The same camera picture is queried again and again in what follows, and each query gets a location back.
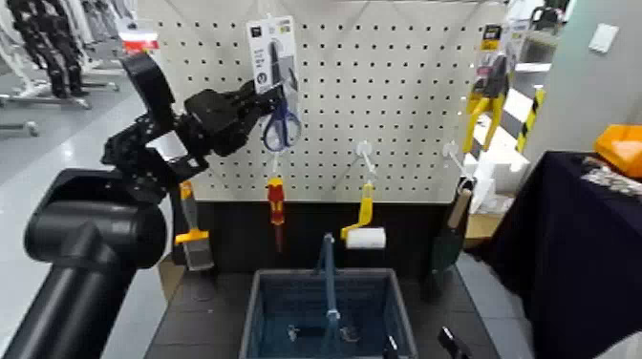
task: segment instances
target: plastic basket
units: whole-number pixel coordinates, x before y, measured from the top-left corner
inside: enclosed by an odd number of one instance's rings
[[[347,333],[342,335],[339,352],[323,352],[324,331],[328,325],[326,278],[314,273],[313,270],[256,273],[241,359],[381,358],[388,336],[394,338],[400,358],[417,358],[408,315],[392,269],[336,271],[339,327],[342,333]]]

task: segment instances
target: black cylinder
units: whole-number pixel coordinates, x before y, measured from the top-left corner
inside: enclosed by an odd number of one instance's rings
[[[159,260],[165,235],[155,205],[54,201],[36,212],[25,246],[53,265],[4,358],[99,358],[136,271]]]
[[[70,233],[65,243],[5,359],[100,357],[136,269],[114,262],[114,251],[91,223]]]

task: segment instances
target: white pegboard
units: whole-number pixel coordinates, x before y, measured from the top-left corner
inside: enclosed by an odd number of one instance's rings
[[[366,168],[354,152],[366,139],[376,201],[450,202],[459,172],[441,148],[463,139],[482,29],[504,11],[495,1],[139,1],[140,17],[156,22],[179,106],[203,88],[251,79],[247,21],[294,17],[305,126],[280,157],[289,201],[359,201]],[[209,159],[193,180],[199,200],[265,200],[273,155],[262,131],[238,153]]]

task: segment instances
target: yellow black striped tape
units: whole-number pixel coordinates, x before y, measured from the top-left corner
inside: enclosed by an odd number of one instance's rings
[[[535,98],[533,99],[533,106],[530,108],[526,122],[522,126],[522,131],[517,137],[517,146],[515,146],[515,151],[519,153],[524,152],[526,146],[526,139],[528,138],[528,132],[533,128],[535,120],[537,119],[537,111],[540,109],[540,106],[544,103],[544,97],[546,92],[543,89],[539,89],[535,92]]]

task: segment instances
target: scissors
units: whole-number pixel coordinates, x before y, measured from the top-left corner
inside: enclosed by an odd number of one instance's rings
[[[271,60],[272,84],[281,83],[281,69],[279,56],[274,41],[269,43],[269,57]],[[272,152],[280,152],[291,147],[301,137],[301,121],[288,109],[288,102],[283,95],[283,100],[276,107],[267,122],[263,132],[263,143]]]

